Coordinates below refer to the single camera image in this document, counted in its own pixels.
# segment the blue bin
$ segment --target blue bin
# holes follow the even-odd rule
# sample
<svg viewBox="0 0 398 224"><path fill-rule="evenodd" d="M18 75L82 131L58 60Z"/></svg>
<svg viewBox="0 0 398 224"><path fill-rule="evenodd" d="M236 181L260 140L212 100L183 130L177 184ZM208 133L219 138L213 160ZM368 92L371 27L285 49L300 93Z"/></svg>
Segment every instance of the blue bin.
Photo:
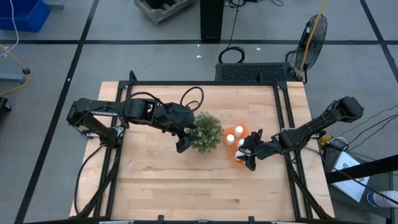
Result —
<svg viewBox="0 0 398 224"><path fill-rule="evenodd" d="M38 32L50 14L43 0L12 0L18 31ZM0 0L0 29L14 30L10 0Z"/></svg>

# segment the yellow cable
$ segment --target yellow cable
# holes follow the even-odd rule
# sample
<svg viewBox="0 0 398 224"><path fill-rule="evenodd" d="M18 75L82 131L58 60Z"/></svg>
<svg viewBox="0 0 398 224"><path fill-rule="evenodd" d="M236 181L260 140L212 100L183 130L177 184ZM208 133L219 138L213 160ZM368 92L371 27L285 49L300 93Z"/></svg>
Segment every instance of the yellow cable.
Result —
<svg viewBox="0 0 398 224"><path fill-rule="evenodd" d="M0 44L0 48L3 49L7 54L9 54L23 69L26 69L26 66L9 50L7 50L2 44Z"/></svg>
<svg viewBox="0 0 398 224"><path fill-rule="evenodd" d="M27 69L26 66L14 54L11 53L9 50L7 50L2 44L0 44L0 48L2 48L3 51L5 51L7 54L9 54L22 67L22 69ZM1 93L0 97L3 97L12 92L15 92L15 91L19 90L20 88L24 88L27 85L28 80L29 80L29 77L27 75L25 77L26 77L25 82L22 85L20 85L19 87L13 88L12 90Z"/></svg>
<svg viewBox="0 0 398 224"><path fill-rule="evenodd" d="M305 59L307 59L308 47L310 46L310 42L311 42L311 40L312 40L312 35L313 35L313 33L315 32L315 29L317 28L318 21L319 21L319 18L321 17L321 14L322 14L322 12L323 12L323 8L325 7L325 4L326 4L326 0L323 0L321 9L319 10L319 13L318 13L318 16L317 16L317 19L315 19L315 23L314 23L314 25L313 25L313 28L312 28L310 37L308 38L307 45L305 46L305 51L304 51L304 56L303 56L303 62L301 63L301 66L300 66L300 73L299 73L298 77L301 77L301 72L302 72L302 70L303 70L303 68L304 68Z"/></svg>
<svg viewBox="0 0 398 224"><path fill-rule="evenodd" d="M29 79L28 75L26 75L26 79L25 79L24 84L20 85L19 87L13 88L12 90L9 90L9 91L6 91L4 93L1 93L0 97L3 97L3 96L8 95L8 94L10 94L12 92L15 92L15 91L19 90L20 88L24 88L27 85L28 79Z"/></svg>

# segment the white bottle cap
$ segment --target white bottle cap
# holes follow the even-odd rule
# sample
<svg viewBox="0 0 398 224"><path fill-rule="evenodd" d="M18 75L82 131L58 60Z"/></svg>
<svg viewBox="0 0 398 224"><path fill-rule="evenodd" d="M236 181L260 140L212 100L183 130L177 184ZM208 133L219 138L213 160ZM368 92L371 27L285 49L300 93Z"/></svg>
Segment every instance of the white bottle cap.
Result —
<svg viewBox="0 0 398 224"><path fill-rule="evenodd" d="M232 134L227 135L226 142L228 143L228 145L232 145L232 143L234 143L234 141L235 141L235 137Z"/></svg>
<svg viewBox="0 0 398 224"><path fill-rule="evenodd" d="M238 148L241 147L241 146L243 145L243 143L244 143L244 139L239 140L239 142L238 142Z"/></svg>
<svg viewBox="0 0 398 224"><path fill-rule="evenodd" d="M235 160L240 161L241 159L238 159L239 156L244 156L244 153L238 150L235 152Z"/></svg>
<svg viewBox="0 0 398 224"><path fill-rule="evenodd" d="M242 126L237 126L235 128L234 135L235 137L239 137L243 133L243 127Z"/></svg>

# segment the white paper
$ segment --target white paper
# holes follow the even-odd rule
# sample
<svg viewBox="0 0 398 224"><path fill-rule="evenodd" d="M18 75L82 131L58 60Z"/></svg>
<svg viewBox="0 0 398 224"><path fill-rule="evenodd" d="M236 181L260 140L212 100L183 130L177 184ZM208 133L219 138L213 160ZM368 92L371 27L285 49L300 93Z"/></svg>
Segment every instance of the white paper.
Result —
<svg viewBox="0 0 398 224"><path fill-rule="evenodd" d="M341 152L337 158L334 168L337 170L341 170L356 165L360 165L360 163L356 161L354 158L352 158L349 154ZM356 180L366 185L368 184L369 177L358 178ZM333 185L357 202L361 200L363 192L365 191L365 187L359 185L353 180L337 182L333 183Z"/></svg>

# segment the black table leg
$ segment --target black table leg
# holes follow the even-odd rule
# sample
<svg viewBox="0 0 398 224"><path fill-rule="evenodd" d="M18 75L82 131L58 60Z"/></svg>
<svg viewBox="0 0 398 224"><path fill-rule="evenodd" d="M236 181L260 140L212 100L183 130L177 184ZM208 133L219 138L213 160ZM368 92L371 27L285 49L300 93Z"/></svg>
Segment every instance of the black table leg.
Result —
<svg viewBox="0 0 398 224"><path fill-rule="evenodd" d="M200 36L203 40L221 40L224 0L200 0Z"/></svg>

